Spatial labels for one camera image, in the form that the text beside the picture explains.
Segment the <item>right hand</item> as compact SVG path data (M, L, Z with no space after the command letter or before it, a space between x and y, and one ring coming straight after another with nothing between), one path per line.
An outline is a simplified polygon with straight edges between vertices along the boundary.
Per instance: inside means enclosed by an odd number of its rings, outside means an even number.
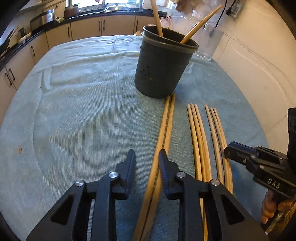
M280 204L276 204L273 200L274 193L271 190L268 190L265 194L265 198L262 201L261 205L261 222L266 224L267 221L272 218L275 212L278 210L279 212L289 212L292 209L292 206L295 203L295 199L286 199L282 201Z

